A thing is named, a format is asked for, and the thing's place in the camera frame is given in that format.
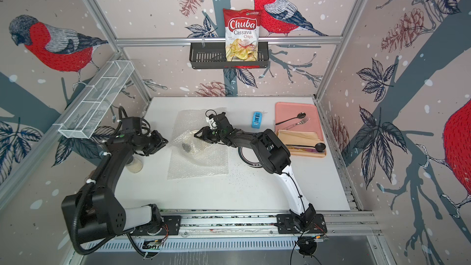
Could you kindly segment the cream dinner plate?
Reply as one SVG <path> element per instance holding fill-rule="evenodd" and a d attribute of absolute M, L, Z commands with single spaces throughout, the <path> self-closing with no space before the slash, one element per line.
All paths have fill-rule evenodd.
<path fill-rule="evenodd" d="M 200 139 L 195 138 L 194 136 L 186 136 L 182 138 L 182 141 L 177 144 L 184 153 L 190 155 L 196 155 L 207 150 L 211 144 L 201 141 Z"/>

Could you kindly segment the bubble wrap sheet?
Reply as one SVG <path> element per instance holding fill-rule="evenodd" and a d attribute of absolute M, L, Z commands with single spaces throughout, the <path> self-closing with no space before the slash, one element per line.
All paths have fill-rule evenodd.
<path fill-rule="evenodd" d="M 175 119 L 168 180 L 190 179 L 229 174 L 228 149 L 195 138 L 208 125 L 206 110 L 181 110 Z"/>

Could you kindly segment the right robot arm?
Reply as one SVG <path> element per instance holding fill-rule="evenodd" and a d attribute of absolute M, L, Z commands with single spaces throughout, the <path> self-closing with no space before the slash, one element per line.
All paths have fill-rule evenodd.
<path fill-rule="evenodd" d="M 246 132 L 234 128 L 226 113 L 210 114 L 208 125 L 194 134 L 194 137 L 209 144 L 222 144 L 233 148 L 250 148 L 259 160 L 260 166 L 279 181 L 289 204 L 295 227 L 302 233 L 325 233 L 319 214 L 298 187 L 291 167 L 290 152 L 272 130 Z"/>

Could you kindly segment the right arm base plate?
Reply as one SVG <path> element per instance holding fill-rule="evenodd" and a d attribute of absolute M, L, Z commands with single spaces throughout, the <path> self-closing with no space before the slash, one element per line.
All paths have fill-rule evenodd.
<path fill-rule="evenodd" d="M 300 217 L 292 214 L 276 215 L 274 224 L 279 234 L 326 234 L 327 227 L 325 218 L 317 213 L 308 220 L 302 220 Z"/>

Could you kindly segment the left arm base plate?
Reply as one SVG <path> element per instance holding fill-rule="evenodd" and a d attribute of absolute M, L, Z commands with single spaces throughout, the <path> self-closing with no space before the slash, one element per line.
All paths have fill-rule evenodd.
<path fill-rule="evenodd" d="M 138 226 L 131 235 L 133 236 L 177 236 L 179 234 L 181 216 L 162 216 L 161 223 L 154 222 Z"/>

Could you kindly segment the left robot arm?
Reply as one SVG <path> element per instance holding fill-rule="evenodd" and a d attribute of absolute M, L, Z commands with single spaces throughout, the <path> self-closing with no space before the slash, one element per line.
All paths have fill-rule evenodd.
<path fill-rule="evenodd" d="M 115 189 L 135 153 L 148 157 L 167 144 L 158 131 L 148 135 L 124 131 L 106 141 L 105 154 L 92 177 L 61 203 L 70 240 L 78 254 L 89 255 L 113 238 L 130 235 L 142 226 L 157 231 L 164 227 L 157 205 L 125 209 L 115 197 Z"/>

